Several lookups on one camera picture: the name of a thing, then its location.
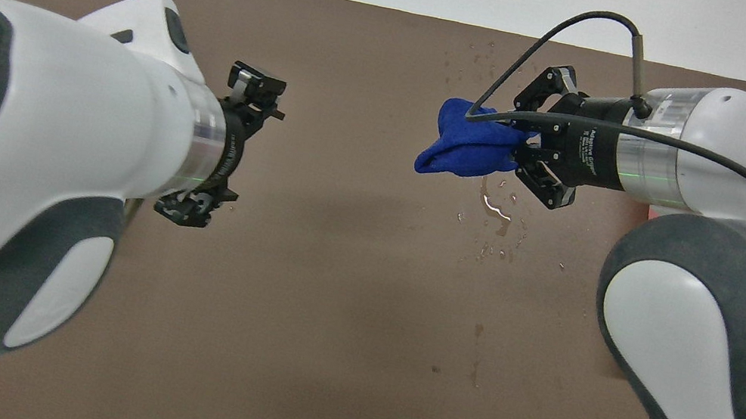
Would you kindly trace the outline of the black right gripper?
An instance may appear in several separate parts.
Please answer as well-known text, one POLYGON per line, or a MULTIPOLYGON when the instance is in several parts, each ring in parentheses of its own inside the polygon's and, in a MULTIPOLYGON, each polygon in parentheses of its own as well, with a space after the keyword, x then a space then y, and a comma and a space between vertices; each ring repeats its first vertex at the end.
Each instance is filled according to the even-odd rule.
MULTIPOLYGON (((534 77, 513 98, 514 111, 537 112, 553 95, 561 97, 549 111, 610 123, 623 123, 630 102, 616 98, 594 98, 580 91, 571 66, 551 66, 534 77)), ((527 190, 550 210, 570 206, 575 188, 590 185, 615 189, 618 131, 602 126, 557 121, 559 130, 542 128, 541 146, 516 148, 515 175, 527 190)))

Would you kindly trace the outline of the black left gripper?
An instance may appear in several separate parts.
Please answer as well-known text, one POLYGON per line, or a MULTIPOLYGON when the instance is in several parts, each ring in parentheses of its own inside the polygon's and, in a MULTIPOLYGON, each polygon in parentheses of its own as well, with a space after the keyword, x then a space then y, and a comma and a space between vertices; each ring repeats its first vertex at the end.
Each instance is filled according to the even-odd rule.
POLYGON ((228 179, 237 170, 242 159, 245 141, 249 137, 243 106, 252 107, 265 116, 284 119, 278 108, 280 96, 286 91, 287 82, 270 75, 260 68, 234 62, 228 76, 229 92, 220 101, 225 123, 224 148, 214 170, 206 180, 189 193, 166 194, 155 203, 155 212, 182 228, 205 228, 212 222, 212 213, 223 203, 235 202, 239 195, 233 192, 228 179))

